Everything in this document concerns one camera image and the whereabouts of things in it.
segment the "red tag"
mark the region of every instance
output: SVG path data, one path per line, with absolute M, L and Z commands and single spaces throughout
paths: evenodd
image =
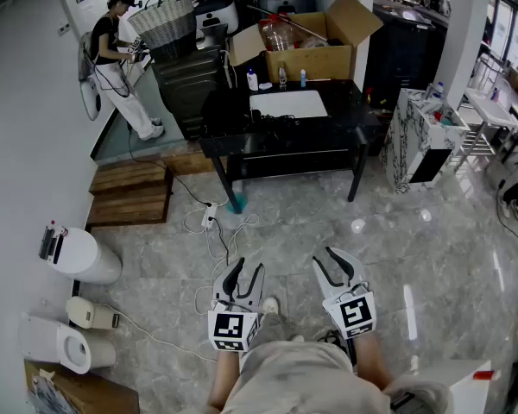
M 495 371 L 476 371 L 474 373 L 474 380 L 492 380 Z

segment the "white toilet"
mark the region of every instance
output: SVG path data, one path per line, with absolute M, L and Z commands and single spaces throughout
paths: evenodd
M 18 335 L 28 359 L 60 363 L 78 374 L 110 367 L 117 358 L 115 347 L 107 339 L 41 317 L 23 315 Z

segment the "white shoe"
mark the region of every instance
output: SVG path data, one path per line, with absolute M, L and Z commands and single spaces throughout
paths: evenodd
M 497 199 L 497 203 L 498 203 L 504 217 L 506 217 L 507 219 L 510 219 L 509 205 L 507 203 L 505 203 L 504 199 L 502 199 L 502 195 L 499 195 L 499 197 Z
M 263 314 L 267 313 L 275 313 L 278 314 L 280 312 L 280 306 L 278 305 L 278 300 L 276 298 L 273 298 L 272 296 L 270 298 L 266 298 L 262 301 L 262 312 Z
M 512 214 L 515 216 L 516 221 L 518 221 L 518 205 L 516 205 L 515 199 L 510 201 L 510 209 L 512 210 Z
M 153 126 L 152 133 L 140 139 L 142 141 L 153 140 L 154 138 L 161 136 L 163 132 L 165 132 L 165 128 L 163 126 Z

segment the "black cabinet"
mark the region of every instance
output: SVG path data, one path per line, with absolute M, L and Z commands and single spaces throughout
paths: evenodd
M 200 138 L 201 108 L 207 96 L 225 86 L 220 47 L 195 51 L 177 60 L 152 64 L 161 99 L 187 140 Z
M 363 92 L 372 107 L 393 110 L 401 88 L 426 89 L 433 81 L 432 61 L 437 58 L 435 69 L 439 63 L 429 49 L 434 27 L 407 7 L 375 3 L 373 12 L 383 26 L 370 37 Z

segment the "pipe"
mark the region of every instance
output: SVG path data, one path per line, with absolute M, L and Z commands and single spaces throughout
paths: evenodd
M 280 18 L 283 22 L 286 22 L 287 24 L 291 24 L 292 26 L 295 26 L 296 28 L 299 28 L 301 29 L 302 31 L 305 31 L 307 32 L 308 34 L 311 34 L 311 35 L 314 35 L 315 37 L 317 38 L 320 38 L 322 41 L 326 41 L 328 42 L 328 39 L 323 37 L 322 35 L 318 35 L 316 32 L 313 32 L 312 30 L 309 30 L 303 26 L 301 26 L 299 23 L 296 23 L 296 22 L 292 22 L 289 18 L 286 18 L 286 17 L 283 17 L 279 14 L 275 14 L 274 12 L 270 12 L 269 10 L 266 10 L 266 9 L 261 9 L 261 8 L 257 8 L 256 6 L 252 6 L 250 4 L 247 5 L 248 8 L 250 9 L 255 9 L 255 10 L 258 10 L 259 12 L 262 12 L 263 14 L 269 14 L 270 16 L 277 16 L 278 18 Z

